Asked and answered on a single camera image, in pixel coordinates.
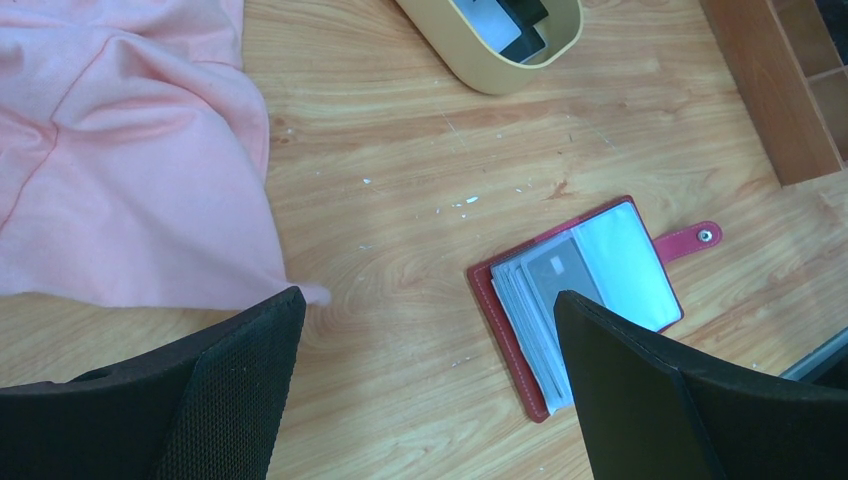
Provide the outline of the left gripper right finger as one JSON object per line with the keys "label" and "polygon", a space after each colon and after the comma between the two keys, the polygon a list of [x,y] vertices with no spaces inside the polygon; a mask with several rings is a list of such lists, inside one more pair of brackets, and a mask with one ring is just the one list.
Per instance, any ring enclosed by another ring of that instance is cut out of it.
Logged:
{"label": "left gripper right finger", "polygon": [[847,389],[783,379],[574,291],[555,320],[597,479],[843,479]]}

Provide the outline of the dark grey chip card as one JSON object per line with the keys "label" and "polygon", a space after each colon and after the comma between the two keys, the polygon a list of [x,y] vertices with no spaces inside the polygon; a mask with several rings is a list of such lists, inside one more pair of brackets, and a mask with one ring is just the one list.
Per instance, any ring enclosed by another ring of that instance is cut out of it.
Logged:
{"label": "dark grey chip card", "polygon": [[534,246],[518,260],[546,320],[555,326],[554,306],[562,291],[573,290],[603,304],[600,291],[575,237],[568,232]]}

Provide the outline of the yellow oval tray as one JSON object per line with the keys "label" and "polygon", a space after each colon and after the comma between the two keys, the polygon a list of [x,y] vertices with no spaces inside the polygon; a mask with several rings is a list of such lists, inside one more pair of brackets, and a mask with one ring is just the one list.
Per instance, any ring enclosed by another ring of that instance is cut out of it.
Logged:
{"label": "yellow oval tray", "polygon": [[504,95],[527,85],[582,34],[579,1],[542,3],[549,15],[537,29],[547,47],[524,64],[500,55],[520,30],[498,1],[400,1],[398,5],[459,80],[481,93]]}

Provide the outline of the black credit card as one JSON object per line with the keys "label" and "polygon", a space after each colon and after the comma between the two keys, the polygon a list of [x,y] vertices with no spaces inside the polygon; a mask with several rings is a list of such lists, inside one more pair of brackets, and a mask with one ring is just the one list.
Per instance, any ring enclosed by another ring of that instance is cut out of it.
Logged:
{"label": "black credit card", "polygon": [[537,25],[548,17],[548,10],[540,0],[498,0],[498,4],[520,30],[500,55],[516,63],[527,63],[547,47]]}

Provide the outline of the red leather card holder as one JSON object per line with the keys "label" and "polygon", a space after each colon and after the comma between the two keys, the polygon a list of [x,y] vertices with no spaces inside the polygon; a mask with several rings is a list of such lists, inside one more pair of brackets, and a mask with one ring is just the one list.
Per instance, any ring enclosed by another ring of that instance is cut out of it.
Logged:
{"label": "red leather card holder", "polygon": [[652,237],[624,195],[470,266],[470,288],[527,416],[542,423],[574,403],[554,319],[561,292],[662,332],[684,316],[668,265],[723,236],[718,223],[701,221]]}

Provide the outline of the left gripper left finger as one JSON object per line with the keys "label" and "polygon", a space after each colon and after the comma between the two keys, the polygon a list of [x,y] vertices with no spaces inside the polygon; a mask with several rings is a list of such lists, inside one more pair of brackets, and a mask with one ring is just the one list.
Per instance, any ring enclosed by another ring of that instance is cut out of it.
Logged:
{"label": "left gripper left finger", "polygon": [[5,479],[263,479],[306,313],[292,287],[68,382],[1,391]]}

